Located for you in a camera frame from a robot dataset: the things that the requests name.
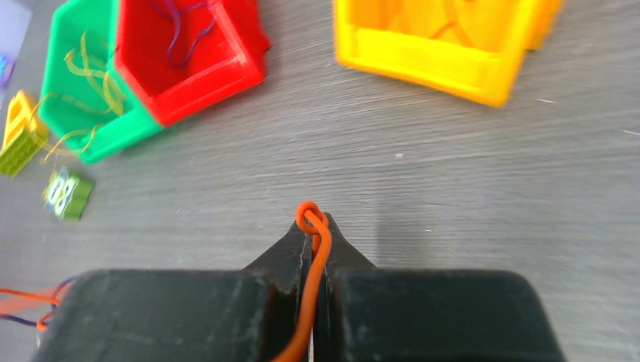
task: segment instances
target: orange cable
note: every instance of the orange cable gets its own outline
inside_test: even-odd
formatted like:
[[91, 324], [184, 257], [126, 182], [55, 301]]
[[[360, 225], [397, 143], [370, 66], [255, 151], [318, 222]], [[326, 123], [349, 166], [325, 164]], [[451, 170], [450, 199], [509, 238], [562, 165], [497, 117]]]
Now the orange cable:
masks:
[[[44, 290], [38, 290], [37, 292], [32, 292], [32, 294], [38, 294], [40, 296], [51, 296], [54, 294], [56, 289], [56, 287], [53, 287]], [[60, 291], [60, 293], [58, 294], [59, 299], [63, 296], [67, 289], [69, 289], [68, 286], [64, 287]], [[0, 299], [0, 314], [16, 314], [28, 309], [37, 308], [46, 303], [47, 302], [43, 300], [25, 299], [21, 296], [4, 298]]]
[[296, 210], [296, 224], [303, 232], [313, 235], [312, 263], [306, 277], [300, 314], [294, 336], [289, 344], [272, 362], [298, 362], [309, 346], [313, 320], [315, 318], [315, 302], [318, 298], [320, 280], [325, 272], [325, 265], [331, 252], [331, 232], [329, 218], [323, 214], [313, 201], [305, 201]]
[[[12, 296], [21, 296], [23, 298], [40, 300], [40, 301], [47, 302], [47, 303], [50, 303], [50, 304], [53, 304], [53, 305], [59, 305], [60, 304], [60, 300], [59, 299], [55, 299], [55, 298], [52, 298], [50, 296], [40, 296], [38, 294], [21, 292], [19, 290], [0, 288], [0, 293], [1, 294], [10, 294]], [[40, 318], [38, 320], [38, 323], [36, 324], [36, 326], [38, 327], [39, 330], [47, 330], [47, 326], [45, 325], [45, 321], [53, 314], [54, 314], [53, 311], [50, 311], [47, 314], [45, 314], [42, 318]]]

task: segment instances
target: yellow-green 3d printed block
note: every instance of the yellow-green 3d printed block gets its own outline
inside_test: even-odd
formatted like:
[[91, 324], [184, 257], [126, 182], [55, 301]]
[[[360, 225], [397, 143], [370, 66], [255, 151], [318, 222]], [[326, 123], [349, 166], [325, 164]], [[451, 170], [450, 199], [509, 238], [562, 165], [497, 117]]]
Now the yellow-green 3d printed block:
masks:
[[[48, 135], [40, 135], [39, 137], [42, 141], [48, 140]], [[38, 154], [40, 148], [40, 143], [36, 142], [29, 129], [24, 127], [0, 151], [0, 174], [16, 176]]]
[[62, 167], [51, 175], [49, 186], [43, 194], [45, 210], [54, 213], [58, 219], [78, 221], [94, 187], [92, 180]]

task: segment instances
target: gray table surface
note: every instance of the gray table surface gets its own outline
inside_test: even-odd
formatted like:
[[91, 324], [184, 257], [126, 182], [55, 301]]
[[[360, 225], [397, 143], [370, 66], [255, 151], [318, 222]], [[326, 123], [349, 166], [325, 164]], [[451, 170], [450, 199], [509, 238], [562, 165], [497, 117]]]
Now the gray table surface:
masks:
[[[39, 94], [62, 2], [35, 7], [10, 94]], [[638, 0], [570, 0], [505, 109], [339, 66], [328, 0], [260, 6], [267, 81], [82, 166], [97, 188], [81, 222], [40, 199], [72, 160], [0, 179], [0, 285], [241, 268], [312, 199], [378, 265], [523, 274], [571, 361], [640, 360]], [[0, 324], [0, 359], [34, 350], [35, 331]]]

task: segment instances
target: plastic bin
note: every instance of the plastic bin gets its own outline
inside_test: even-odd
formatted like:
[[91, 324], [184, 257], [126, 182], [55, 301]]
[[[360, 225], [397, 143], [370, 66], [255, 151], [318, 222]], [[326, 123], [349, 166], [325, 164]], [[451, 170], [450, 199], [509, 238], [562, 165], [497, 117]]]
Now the plastic bin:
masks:
[[[184, 66], [167, 59], [174, 21], [163, 1], [156, 1], [156, 8], [151, 1], [122, 0], [115, 67], [160, 124], [175, 124], [264, 80], [269, 39], [260, 28], [255, 0], [210, 0], [206, 7], [183, 12], [174, 60], [186, 58], [198, 34], [215, 19]], [[181, 11], [199, 2], [174, 1]]]
[[[68, 70], [64, 58], [70, 50], [80, 48], [80, 38], [86, 32], [88, 53], [102, 63], [108, 62], [113, 54], [112, 45], [115, 44], [113, 39], [109, 39], [109, 30], [117, 4], [118, 0], [69, 0], [55, 12], [42, 97], [48, 94], [64, 95], [94, 109], [108, 108], [85, 77]], [[119, 81], [116, 74], [111, 72], [109, 75], [128, 96], [122, 116], [113, 112], [106, 115], [86, 112], [63, 102], [61, 97], [48, 98], [39, 110], [43, 122], [58, 137], [78, 130], [87, 131], [65, 141], [67, 147], [73, 150], [83, 149], [91, 142], [84, 152], [78, 153], [80, 159], [87, 163], [100, 161], [162, 130], [162, 126], [132, 96], [131, 89]], [[100, 127], [91, 140], [89, 131], [98, 125]]]
[[560, 0], [335, 0], [345, 66], [502, 106]]

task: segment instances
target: cable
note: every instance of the cable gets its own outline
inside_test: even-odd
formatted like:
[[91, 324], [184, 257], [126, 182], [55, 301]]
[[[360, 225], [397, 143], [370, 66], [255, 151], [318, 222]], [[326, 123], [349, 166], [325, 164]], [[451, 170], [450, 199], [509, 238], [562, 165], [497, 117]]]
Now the cable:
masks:
[[46, 297], [46, 296], [40, 296], [38, 294], [24, 293], [24, 292], [20, 292], [18, 290], [0, 289], [0, 293], [6, 293], [6, 294], [15, 295], [15, 296], [22, 296], [22, 297], [26, 297], [26, 298], [30, 298], [30, 299], [44, 300], [44, 301], [49, 302], [51, 304], [51, 311], [48, 312], [47, 314], [45, 314], [45, 316], [40, 318], [40, 320], [38, 320], [38, 321], [30, 321], [28, 319], [20, 318], [20, 317], [17, 317], [15, 315], [11, 315], [11, 314], [0, 314], [0, 319], [5, 319], [7, 321], [16, 322], [16, 323], [22, 324], [23, 326], [27, 326], [27, 327], [37, 327], [39, 330], [46, 330], [47, 329], [47, 324], [45, 323], [45, 321], [51, 315], [53, 315], [54, 310], [57, 308], [57, 305], [60, 303], [60, 300], [57, 298], [58, 294], [60, 294], [62, 289], [64, 289], [64, 287], [67, 284], [73, 282], [74, 280], [75, 280], [75, 277], [72, 277], [72, 278], [68, 278], [65, 281], [63, 281], [62, 283], [58, 284], [58, 286], [56, 287], [56, 289], [52, 293], [51, 298]]
[[313, 320], [315, 317], [315, 303], [318, 298], [318, 288], [325, 265], [331, 252], [331, 232], [329, 219], [320, 211], [318, 205], [312, 201], [303, 202], [296, 210], [296, 224], [303, 232], [313, 235], [312, 263], [303, 288], [300, 314], [294, 336], [285, 349], [272, 362], [297, 362], [309, 346]]
[[[207, 2], [196, 2], [194, 5], [191, 5], [188, 8], [178, 11], [178, 13], [182, 15], [190, 12], [191, 10], [201, 8], [207, 5], [208, 5]], [[171, 14], [165, 13], [165, 11], [158, 6], [158, 4], [156, 3], [156, 0], [151, 0], [151, 6], [153, 7], [153, 10], [158, 11], [160, 14], [164, 15], [165, 17], [171, 17]]]

